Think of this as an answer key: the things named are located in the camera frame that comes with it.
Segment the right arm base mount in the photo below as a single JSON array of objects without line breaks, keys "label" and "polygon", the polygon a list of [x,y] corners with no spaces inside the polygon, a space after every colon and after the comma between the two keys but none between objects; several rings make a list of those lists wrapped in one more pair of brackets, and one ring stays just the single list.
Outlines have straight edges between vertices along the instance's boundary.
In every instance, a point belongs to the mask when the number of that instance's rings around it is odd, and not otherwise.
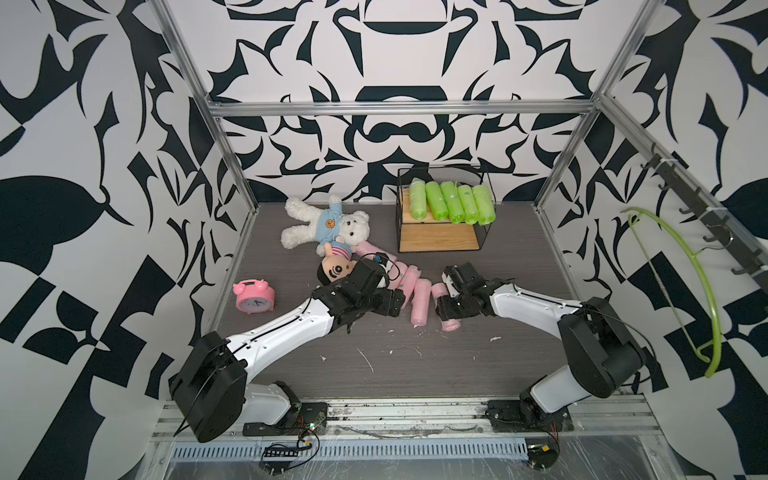
[{"label": "right arm base mount", "polygon": [[484,416],[494,432],[554,433],[573,428],[566,407],[546,413],[533,400],[530,391],[523,391],[516,400],[489,400]]}]

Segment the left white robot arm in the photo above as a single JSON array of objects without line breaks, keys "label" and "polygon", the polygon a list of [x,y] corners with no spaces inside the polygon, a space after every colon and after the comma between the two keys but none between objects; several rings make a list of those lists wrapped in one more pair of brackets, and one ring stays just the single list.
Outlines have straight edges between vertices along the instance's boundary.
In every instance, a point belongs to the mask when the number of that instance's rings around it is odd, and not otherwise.
[{"label": "left white robot arm", "polygon": [[340,328],[350,328],[366,313],[396,317],[405,302],[388,286],[393,262],[382,252],[360,259],[351,273],[316,288],[301,305],[260,327],[221,337],[212,331],[199,339],[171,379],[172,400],[183,418],[179,432],[190,430],[198,442],[227,431],[242,413],[254,422],[285,428],[300,408],[283,382],[250,382],[268,366],[302,345]]}]

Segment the green trash bag roll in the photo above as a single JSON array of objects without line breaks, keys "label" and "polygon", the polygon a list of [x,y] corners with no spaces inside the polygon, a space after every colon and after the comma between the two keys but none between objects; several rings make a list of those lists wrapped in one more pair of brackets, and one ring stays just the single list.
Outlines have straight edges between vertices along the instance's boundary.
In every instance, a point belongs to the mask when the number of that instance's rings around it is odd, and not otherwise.
[{"label": "green trash bag roll", "polygon": [[446,181],[440,184],[441,192],[448,210],[448,218],[452,224],[461,224],[465,220],[465,212],[459,198],[455,182]]},{"label": "green trash bag roll", "polygon": [[420,178],[414,178],[409,185],[408,192],[412,218],[416,221],[425,220],[428,212],[426,183]]},{"label": "green trash bag roll", "polygon": [[474,199],[472,187],[461,184],[458,186],[458,196],[464,211],[464,222],[468,225],[474,225],[479,221],[479,210]]},{"label": "green trash bag roll", "polygon": [[495,201],[488,185],[482,184],[472,188],[473,198],[478,210],[478,223],[490,225],[496,220]]},{"label": "green trash bag roll", "polygon": [[440,184],[430,181],[425,185],[425,194],[432,217],[435,221],[445,221],[449,218],[449,210],[445,202]]}]

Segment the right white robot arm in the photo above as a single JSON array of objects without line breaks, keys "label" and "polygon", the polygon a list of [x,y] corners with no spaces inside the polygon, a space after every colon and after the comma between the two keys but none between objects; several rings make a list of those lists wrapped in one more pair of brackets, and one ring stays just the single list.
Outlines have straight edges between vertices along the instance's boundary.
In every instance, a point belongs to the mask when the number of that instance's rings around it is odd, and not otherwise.
[{"label": "right white robot arm", "polygon": [[486,279],[470,263],[444,269],[436,313],[444,322],[479,315],[516,320],[561,342],[566,364],[519,396],[525,424],[563,413],[590,396],[608,398],[646,366],[642,348],[601,298],[566,300],[532,292],[512,280]]}]

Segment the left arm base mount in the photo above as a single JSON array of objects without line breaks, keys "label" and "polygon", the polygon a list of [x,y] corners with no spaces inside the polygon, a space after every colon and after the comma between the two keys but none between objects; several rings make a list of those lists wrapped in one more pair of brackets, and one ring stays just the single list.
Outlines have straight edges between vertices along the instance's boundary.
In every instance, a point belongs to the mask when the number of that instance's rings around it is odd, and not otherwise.
[{"label": "left arm base mount", "polygon": [[284,382],[250,384],[239,420],[245,437],[298,434],[327,424],[327,402],[302,401]]}]

